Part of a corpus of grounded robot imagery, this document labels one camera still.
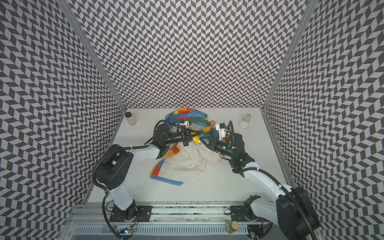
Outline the rainbow coloured jacket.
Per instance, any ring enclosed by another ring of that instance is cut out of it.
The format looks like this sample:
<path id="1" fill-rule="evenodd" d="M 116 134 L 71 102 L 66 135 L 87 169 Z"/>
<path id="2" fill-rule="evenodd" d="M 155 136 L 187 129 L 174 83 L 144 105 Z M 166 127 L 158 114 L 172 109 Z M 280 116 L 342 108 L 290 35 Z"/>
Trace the rainbow coloured jacket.
<path id="1" fill-rule="evenodd" d="M 215 121 L 209 121 L 208 115 L 196 109 L 179 108 L 166 115 L 165 120 L 184 124 L 188 129 L 201 131 L 202 134 L 192 139 L 188 146 L 182 143 L 171 144 L 170 152 L 155 165 L 150 178 L 175 186 L 206 172 L 207 163 L 217 164 L 221 161 L 219 154 L 209 150 L 200 143 L 201 137 L 218 137 Z"/>

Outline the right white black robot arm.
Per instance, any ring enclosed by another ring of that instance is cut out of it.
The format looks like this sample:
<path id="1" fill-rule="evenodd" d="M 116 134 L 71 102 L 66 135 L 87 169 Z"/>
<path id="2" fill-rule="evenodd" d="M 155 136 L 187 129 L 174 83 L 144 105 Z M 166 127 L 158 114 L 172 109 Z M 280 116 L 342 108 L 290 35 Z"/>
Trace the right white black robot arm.
<path id="1" fill-rule="evenodd" d="M 240 134 L 230 137 L 226 142 L 215 137 L 201 137 L 200 141 L 209 150 L 227 156 L 233 173 L 253 182 L 268 196 L 268 200 L 254 196 L 244 202 L 248 218 L 264 218 L 278 225 L 289 240 L 319 239 L 315 230 L 320 221 L 308 193 L 301 187 L 283 184 L 263 170 L 245 151 Z"/>

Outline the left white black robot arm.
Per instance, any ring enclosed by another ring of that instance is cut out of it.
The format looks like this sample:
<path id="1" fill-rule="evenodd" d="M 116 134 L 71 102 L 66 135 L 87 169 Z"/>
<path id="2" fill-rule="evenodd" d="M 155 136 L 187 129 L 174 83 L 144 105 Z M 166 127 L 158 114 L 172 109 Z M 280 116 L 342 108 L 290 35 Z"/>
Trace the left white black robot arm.
<path id="1" fill-rule="evenodd" d="M 185 123 L 161 120 L 155 125 L 152 137 L 142 146 L 112 145 L 94 167 L 92 182 L 105 192 L 106 197 L 112 198 L 113 210 L 123 220 L 131 221 L 138 215 L 135 200 L 125 184 L 131 164 L 161 159 L 178 143 L 188 146 L 200 134 L 200 131 L 188 129 Z"/>

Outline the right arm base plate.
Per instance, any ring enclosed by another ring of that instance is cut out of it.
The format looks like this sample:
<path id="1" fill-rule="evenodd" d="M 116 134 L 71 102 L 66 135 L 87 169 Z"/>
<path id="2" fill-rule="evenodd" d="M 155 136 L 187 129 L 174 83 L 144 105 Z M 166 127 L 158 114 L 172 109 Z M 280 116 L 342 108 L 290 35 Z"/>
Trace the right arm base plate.
<path id="1" fill-rule="evenodd" d="M 247 217 L 246 210 L 244 206 L 230 206 L 230 217 L 232 221 L 237 221 L 239 223 L 256 223 L 261 224 L 262 222 L 269 223 L 268 220 L 262 219 L 260 217 Z"/>

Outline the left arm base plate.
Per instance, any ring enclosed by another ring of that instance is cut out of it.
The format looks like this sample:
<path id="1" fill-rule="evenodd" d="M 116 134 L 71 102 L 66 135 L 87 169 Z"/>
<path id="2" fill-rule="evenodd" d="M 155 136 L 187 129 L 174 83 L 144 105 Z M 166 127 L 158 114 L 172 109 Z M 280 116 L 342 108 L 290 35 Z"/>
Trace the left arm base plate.
<path id="1" fill-rule="evenodd" d="M 113 207 L 109 221 L 113 223 L 149 222 L 152 209 L 152 206 L 131 206 L 122 211 L 117 207 Z"/>

